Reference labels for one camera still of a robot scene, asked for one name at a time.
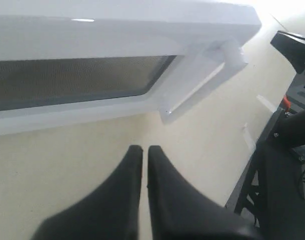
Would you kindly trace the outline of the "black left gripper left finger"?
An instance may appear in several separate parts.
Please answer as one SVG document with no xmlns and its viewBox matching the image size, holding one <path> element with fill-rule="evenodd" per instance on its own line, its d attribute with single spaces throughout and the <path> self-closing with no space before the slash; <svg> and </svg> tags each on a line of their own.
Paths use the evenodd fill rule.
<svg viewBox="0 0 305 240">
<path fill-rule="evenodd" d="M 34 240 L 137 240 L 143 150 L 131 145 L 120 164 L 92 193 L 47 218 Z"/>
</svg>

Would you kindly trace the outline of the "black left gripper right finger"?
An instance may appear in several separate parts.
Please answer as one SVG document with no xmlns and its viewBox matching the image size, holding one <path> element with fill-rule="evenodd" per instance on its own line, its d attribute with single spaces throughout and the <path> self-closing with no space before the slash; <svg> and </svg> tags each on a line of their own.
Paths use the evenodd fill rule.
<svg viewBox="0 0 305 240">
<path fill-rule="evenodd" d="M 162 148 L 148 149 L 147 188 L 154 240 L 261 240 L 260 231 L 192 186 Z"/>
</svg>

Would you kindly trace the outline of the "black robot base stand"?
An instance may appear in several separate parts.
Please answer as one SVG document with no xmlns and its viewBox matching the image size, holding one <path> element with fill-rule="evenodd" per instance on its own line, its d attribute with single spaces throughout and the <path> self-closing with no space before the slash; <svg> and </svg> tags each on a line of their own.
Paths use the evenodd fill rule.
<svg viewBox="0 0 305 240">
<path fill-rule="evenodd" d="M 296 75 L 226 206 L 250 214 L 266 240 L 305 240 L 305 36 L 280 30 L 270 43 Z"/>
</svg>

